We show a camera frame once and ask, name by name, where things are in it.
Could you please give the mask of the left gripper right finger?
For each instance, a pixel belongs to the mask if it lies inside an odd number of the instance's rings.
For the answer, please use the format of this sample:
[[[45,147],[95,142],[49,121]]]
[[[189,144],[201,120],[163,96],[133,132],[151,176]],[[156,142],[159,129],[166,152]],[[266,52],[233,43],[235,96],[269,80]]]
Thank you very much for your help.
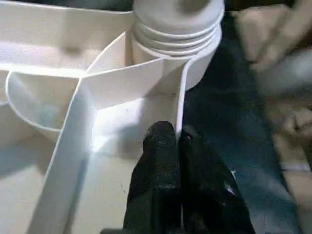
[[[179,138],[183,224],[189,234],[253,234],[236,180],[215,149],[193,126]]]

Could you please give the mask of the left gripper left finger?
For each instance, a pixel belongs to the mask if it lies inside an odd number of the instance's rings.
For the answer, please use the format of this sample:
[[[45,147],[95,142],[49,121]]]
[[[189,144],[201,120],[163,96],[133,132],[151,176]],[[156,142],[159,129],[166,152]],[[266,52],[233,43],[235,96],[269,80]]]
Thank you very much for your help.
[[[173,234],[181,227],[179,158],[171,123],[150,126],[133,169],[123,229],[129,234]]]

